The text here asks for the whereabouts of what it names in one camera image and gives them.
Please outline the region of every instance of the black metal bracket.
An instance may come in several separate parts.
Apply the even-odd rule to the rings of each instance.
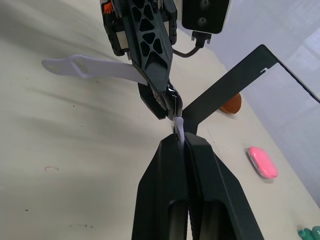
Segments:
[[[184,131],[197,134],[198,125],[203,120],[264,74],[266,69],[270,69],[278,63],[311,95],[313,99],[320,103],[319,98],[317,98],[287,66],[262,44],[182,111]]]

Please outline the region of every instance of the black cable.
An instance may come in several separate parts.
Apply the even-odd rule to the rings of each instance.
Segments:
[[[194,55],[196,52],[198,52],[199,49],[200,49],[200,47],[195,46],[194,49],[192,49],[192,50],[191,50],[190,52],[188,52],[188,53],[182,53],[182,52],[179,52],[179,51],[173,49],[173,53],[174,53],[175,55],[178,55],[178,56],[181,57],[181,58],[189,58],[189,57],[191,57],[192,55]]]

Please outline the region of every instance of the white plastic piece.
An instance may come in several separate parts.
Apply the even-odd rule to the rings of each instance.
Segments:
[[[183,145],[185,143],[184,119],[180,116],[173,119],[174,130],[177,134],[179,142]]]
[[[102,60],[84,55],[72,55],[64,59],[47,58],[42,66],[50,73],[84,79],[92,77],[115,77],[147,85],[147,81],[131,64]]]

